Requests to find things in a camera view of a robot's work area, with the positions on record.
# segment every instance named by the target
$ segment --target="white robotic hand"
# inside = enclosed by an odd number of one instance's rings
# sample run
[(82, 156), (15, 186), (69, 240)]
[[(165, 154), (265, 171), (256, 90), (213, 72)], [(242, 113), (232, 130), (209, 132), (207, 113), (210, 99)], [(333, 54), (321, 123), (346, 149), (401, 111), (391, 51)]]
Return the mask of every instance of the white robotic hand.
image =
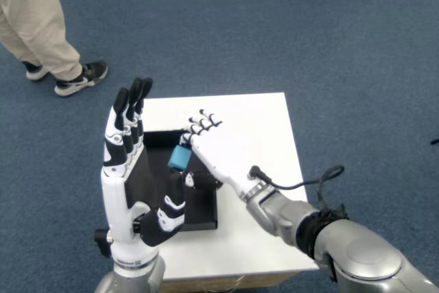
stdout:
[[(105, 131), (101, 172), (109, 227), (105, 240), (115, 272), (125, 277), (138, 276), (135, 270), (154, 263), (155, 246), (175, 235), (185, 221), (182, 176), (172, 172), (167, 182), (154, 179), (143, 145), (143, 98), (151, 87), (151, 79), (136, 78), (130, 90), (120, 89)], [(164, 196), (158, 185), (165, 186)], [(98, 238), (102, 250), (102, 231)]]
[(221, 183), (230, 184), (240, 198), (261, 184), (258, 178), (248, 176), (254, 165), (251, 153), (237, 133), (213, 113), (202, 109), (200, 115), (189, 118), (180, 144), (191, 145), (210, 173)]

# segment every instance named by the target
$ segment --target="white shoe sole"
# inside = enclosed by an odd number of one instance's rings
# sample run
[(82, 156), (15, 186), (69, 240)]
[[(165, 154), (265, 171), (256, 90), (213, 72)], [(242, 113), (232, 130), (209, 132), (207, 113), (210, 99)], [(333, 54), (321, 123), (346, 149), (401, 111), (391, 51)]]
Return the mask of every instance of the white shoe sole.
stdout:
[(77, 93), (81, 91), (82, 89), (85, 89), (86, 87), (93, 87), (96, 84), (99, 84), (106, 76), (108, 72), (108, 67), (105, 69), (105, 72), (101, 75), (101, 78), (99, 78), (97, 81), (91, 80), (90, 82), (87, 82), (86, 84), (79, 85), (79, 86), (72, 86), (68, 89), (59, 89), (58, 86), (55, 86), (55, 93), (59, 96), (69, 96), (74, 93)]
[(39, 80), (42, 80), (48, 73), (48, 70), (43, 67), (39, 72), (26, 71), (26, 78), (33, 82), (37, 82)]

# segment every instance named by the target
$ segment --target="black cable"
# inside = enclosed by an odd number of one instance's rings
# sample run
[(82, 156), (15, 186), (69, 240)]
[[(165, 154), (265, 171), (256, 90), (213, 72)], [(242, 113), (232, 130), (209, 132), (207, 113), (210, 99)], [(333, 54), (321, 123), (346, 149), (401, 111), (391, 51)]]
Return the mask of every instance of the black cable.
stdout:
[(328, 181), (328, 180), (332, 180), (333, 178), (336, 178), (337, 176), (341, 175), (343, 172), (344, 172), (344, 166), (343, 165), (336, 165), (336, 166), (333, 166), (330, 169), (328, 169), (318, 179), (304, 181), (302, 183), (298, 183), (297, 185), (290, 185), (288, 187), (283, 187), (281, 185), (277, 185), (276, 183), (274, 183), (272, 181), (272, 179), (269, 178), (264, 172), (262, 172), (258, 166), (252, 166), (252, 168), (250, 169), (249, 175), (254, 177), (254, 178), (259, 178), (262, 181), (265, 181), (267, 184), (272, 185), (273, 187), (275, 187), (279, 190), (294, 190), (294, 189), (297, 189), (297, 188), (302, 187), (304, 185), (318, 184), (317, 197), (318, 197), (319, 202), (321, 202), (323, 205), (322, 212), (324, 212), (324, 213), (336, 212), (343, 217), (347, 217), (343, 204), (340, 205), (340, 208), (337, 211), (333, 211), (328, 207), (328, 205), (324, 201), (324, 197), (323, 197), (323, 183)]
[(283, 187), (281, 185), (277, 185), (276, 183), (274, 183), (272, 181), (272, 179), (269, 178), (264, 172), (262, 172), (261, 169), (258, 166), (253, 166), (250, 169), (250, 175), (251, 176), (253, 176), (255, 178), (260, 178), (262, 181), (265, 181), (269, 185), (272, 185), (273, 187), (275, 187), (277, 189), (280, 189), (280, 190), (294, 190), (294, 189), (297, 189), (297, 188), (302, 187), (304, 185), (314, 185), (314, 184), (317, 184), (317, 183), (321, 185), (325, 181), (332, 180), (333, 178), (336, 178), (337, 176), (339, 176), (343, 172), (344, 172), (344, 166), (336, 165), (336, 166), (333, 166), (330, 169), (328, 169), (318, 179), (304, 181), (302, 183), (298, 183), (297, 185), (290, 185), (290, 186), (287, 186), (287, 187)]

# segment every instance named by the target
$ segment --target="white table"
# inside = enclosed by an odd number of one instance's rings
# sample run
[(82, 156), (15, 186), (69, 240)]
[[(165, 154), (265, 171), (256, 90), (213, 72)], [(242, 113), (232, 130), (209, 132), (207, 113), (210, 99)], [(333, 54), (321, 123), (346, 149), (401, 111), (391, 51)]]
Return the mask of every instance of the white table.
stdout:
[[(181, 129), (201, 108), (216, 113), (245, 137), (257, 165), (275, 183), (302, 182), (283, 93), (147, 99), (143, 123), (147, 131)], [(304, 187), (283, 193), (307, 200)], [(317, 269), (305, 254), (260, 228), (231, 187), (217, 192), (217, 211), (217, 230), (181, 232), (160, 245), (165, 281)]]

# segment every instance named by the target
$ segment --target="robotic arm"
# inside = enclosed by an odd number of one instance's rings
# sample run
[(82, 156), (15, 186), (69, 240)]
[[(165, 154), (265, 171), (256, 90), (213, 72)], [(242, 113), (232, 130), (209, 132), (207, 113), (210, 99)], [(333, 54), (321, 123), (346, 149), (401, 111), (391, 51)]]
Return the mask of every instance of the robotic arm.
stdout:
[(130, 90), (120, 89), (108, 116), (101, 170), (108, 229), (96, 231), (95, 241), (114, 267), (97, 293), (158, 292), (165, 263), (156, 246), (185, 221), (182, 175), (170, 170), (167, 182), (154, 180), (143, 145), (141, 113), (151, 86), (150, 79), (137, 78)]
[[(130, 90), (121, 89), (108, 116), (101, 171), (108, 228), (96, 231), (95, 240), (114, 267), (96, 293), (158, 292), (165, 264), (157, 246), (184, 223), (183, 185), (197, 187), (195, 176), (184, 172), (171, 171), (164, 183), (152, 177), (141, 121), (151, 86), (150, 79), (137, 78)], [(216, 115), (201, 110), (190, 118), (180, 144), (191, 148), (218, 181), (233, 187), (264, 230), (314, 259), (341, 293), (439, 293), (400, 251), (343, 212), (286, 198)], [(157, 185), (166, 186), (164, 196)]]
[(399, 250), (343, 213), (286, 198), (214, 114), (201, 110), (189, 121), (182, 143), (191, 145), (216, 179), (233, 186), (264, 230), (314, 259), (341, 293), (439, 292)]

